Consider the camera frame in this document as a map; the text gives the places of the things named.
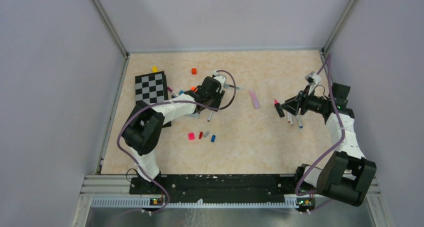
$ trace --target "gray wall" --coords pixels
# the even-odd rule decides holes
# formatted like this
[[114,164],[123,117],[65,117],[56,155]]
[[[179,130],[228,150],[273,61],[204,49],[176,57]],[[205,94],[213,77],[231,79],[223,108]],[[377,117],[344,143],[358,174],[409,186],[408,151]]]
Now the gray wall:
[[423,0],[359,0],[332,48],[361,148],[397,226],[422,226]]
[[100,0],[130,52],[317,49],[349,0]]
[[123,63],[90,0],[0,0],[0,226],[69,226]]

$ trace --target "pink block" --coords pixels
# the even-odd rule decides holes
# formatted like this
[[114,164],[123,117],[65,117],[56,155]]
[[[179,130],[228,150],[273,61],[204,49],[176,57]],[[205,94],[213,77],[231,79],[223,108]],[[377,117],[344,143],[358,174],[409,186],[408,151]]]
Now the pink block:
[[194,140],[195,139],[195,133],[188,133],[188,140],[189,141],[192,141],[192,140]]

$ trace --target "table surface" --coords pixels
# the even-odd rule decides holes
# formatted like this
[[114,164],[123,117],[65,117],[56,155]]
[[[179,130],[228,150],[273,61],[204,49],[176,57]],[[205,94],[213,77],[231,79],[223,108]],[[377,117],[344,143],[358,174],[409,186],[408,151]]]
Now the table surface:
[[[295,96],[307,84],[304,76],[321,65],[317,50],[131,54],[101,173],[125,174],[135,167],[118,149],[116,139],[135,105],[135,76],[151,73],[152,66],[165,71],[167,85],[176,92],[200,85],[219,69],[231,72],[237,86],[245,88],[236,92],[229,108],[214,113],[210,122],[210,111],[204,110],[200,118],[182,116],[172,121],[172,127],[162,129],[154,151],[163,174],[294,173],[330,147],[330,135],[323,117],[311,111],[302,116],[302,129],[297,122],[290,126],[286,117],[279,118],[274,99],[282,103]],[[196,75],[191,74],[192,68],[197,68]],[[328,93],[324,71],[321,78]],[[259,109],[253,107],[249,88],[256,92]],[[232,91],[226,90],[221,106],[230,100]],[[322,91],[319,87],[316,94]],[[198,139],[200,131],[210,135]],[[195,140],[188,140],[190,132],[195,133]],[[212,135],[216,135],[215,142],[210,141]],[[129,148],[123,139],[120,143]],[[328,157],[318,166],[323,167]]]

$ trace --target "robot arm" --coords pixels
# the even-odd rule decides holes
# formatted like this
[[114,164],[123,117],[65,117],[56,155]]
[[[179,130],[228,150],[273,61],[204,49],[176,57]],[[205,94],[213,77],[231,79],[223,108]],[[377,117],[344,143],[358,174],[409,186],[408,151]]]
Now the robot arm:
[[[162,126],[178,117],[199,113],[204,107],[195,103],[174,103],[175,101],[191,101],[204,104],[212,108],[219,108],[225,91],[223,90],[226,77],[215,72],[212,77],[208,76],[203,83],[193,91],[189,90],[180,96],[170,100],[170,104],[153,106],[142,112],[125,129],[122,137],[130,147],[132,155],[146,174],[154,179],[159,173],[156,164],[155,147],[158,144]],[[142,102],[136,104],[128,119],[148,104]],[[145,180],[150,181],[138,168],[138,174]]]
[[[306,77],[308,85],[297,96],[285,101],[280,107],[293,115],[304,115],[308,110],[321,114],[331,136],[332,145],[342,137],[342,130],[329,98],[314,95],[315,87],[321,78],[315,73]],[[360,206],[376,173],[376,164],[365,158],[359,148],[354,130],[354,112],[347,108],[350,87],[333,83],[332,92],[339,116],[343,122],[345,138],[332,153],[329,161],[321,170],[314,168],[305,182],[316,188],[316,193],[353,206]],[[296,170],[302,176],[309,166],[303,164]],[[344,177],[345,170],[351,171],[354,179]]]

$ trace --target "checkerboard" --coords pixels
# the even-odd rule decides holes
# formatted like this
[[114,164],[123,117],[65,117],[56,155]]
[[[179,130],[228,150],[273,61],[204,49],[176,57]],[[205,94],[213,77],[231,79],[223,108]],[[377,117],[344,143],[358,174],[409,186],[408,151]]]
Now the checkerboard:
[[168,100],[167,77],[164,71],[135,77],[135,102],[154,104]]

